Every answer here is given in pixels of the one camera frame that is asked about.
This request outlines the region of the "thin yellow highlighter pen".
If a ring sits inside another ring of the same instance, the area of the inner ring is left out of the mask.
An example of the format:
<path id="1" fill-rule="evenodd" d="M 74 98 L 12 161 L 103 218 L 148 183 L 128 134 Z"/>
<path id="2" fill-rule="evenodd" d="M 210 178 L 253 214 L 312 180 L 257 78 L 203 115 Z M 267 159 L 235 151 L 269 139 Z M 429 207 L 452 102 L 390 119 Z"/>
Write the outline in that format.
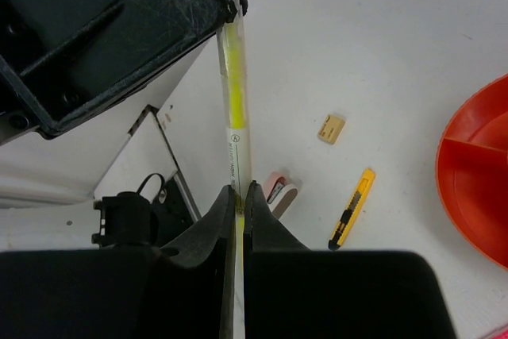
<path id="1" fill-rule="evenodd" d="M 252 157 L 243 10 L 241 0 L 227 1 L 236 10 L 233 20 L 217 31 L 217 47 L 224 95 L 230 185 L 235 194 L 233 336 L 245 338 L 243 234 L 246 197 L 252 182 Z"/>

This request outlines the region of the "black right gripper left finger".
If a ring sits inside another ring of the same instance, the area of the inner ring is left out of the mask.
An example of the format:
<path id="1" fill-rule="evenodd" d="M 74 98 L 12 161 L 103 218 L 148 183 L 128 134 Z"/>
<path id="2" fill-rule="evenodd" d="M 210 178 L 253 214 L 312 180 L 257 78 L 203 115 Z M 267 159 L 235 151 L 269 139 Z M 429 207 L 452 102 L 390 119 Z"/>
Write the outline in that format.
<path id="1" fill-rule="evenodd" d="M 231 186 L 224 186 L 203 218 L 161 248 L 175 254 L 164 286 L 185 337 L 233 337 L 235 202 Z"/>

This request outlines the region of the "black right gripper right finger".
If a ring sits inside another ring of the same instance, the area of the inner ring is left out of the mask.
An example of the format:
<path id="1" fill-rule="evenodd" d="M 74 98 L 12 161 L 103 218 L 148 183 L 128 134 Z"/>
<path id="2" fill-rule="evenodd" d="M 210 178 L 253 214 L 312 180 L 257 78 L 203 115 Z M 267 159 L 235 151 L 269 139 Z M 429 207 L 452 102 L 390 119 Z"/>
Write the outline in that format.
<path id="1" fill-rule="evenodd" d="M 255 181 L 244 217 L 244 329 L 247 338 L 256 338 L 291 326 L 303 308 L 305 294 L 298 289 L 294 261 L 308 248 L 273 216 Z"/>

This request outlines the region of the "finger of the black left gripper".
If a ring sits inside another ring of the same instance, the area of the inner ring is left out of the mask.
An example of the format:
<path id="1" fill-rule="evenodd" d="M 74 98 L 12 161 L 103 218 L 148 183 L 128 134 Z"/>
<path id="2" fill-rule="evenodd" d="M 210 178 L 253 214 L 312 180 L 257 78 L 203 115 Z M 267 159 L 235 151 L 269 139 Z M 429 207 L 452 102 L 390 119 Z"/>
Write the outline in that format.
<path id="1" fill-rule="evenodd" d="M 1 138 L 74 129 L 233 18 L 232 0 L 1 0 Z"/>
<path id="2" fill-rule="evenodd" d="M 245 16 L 248 12 L 248 0 L 239 0 L 239 8 L 241 9 L 241 15 Z"/>

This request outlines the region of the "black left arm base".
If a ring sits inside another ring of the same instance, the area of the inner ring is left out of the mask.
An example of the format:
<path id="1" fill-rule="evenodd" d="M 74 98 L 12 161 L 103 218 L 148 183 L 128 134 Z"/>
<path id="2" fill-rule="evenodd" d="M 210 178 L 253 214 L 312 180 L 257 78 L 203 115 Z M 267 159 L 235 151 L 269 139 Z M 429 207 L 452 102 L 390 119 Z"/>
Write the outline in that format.
<path id="1" fill-rule="evenodd" d="M 100 213 L 99 231 L 91 243 L 151 245 L 157 248 L 177 238 L 194 224 L 177 182 L 160 173 L 148 175 L 136 191 L 122 191 L 94 202 Z"/>

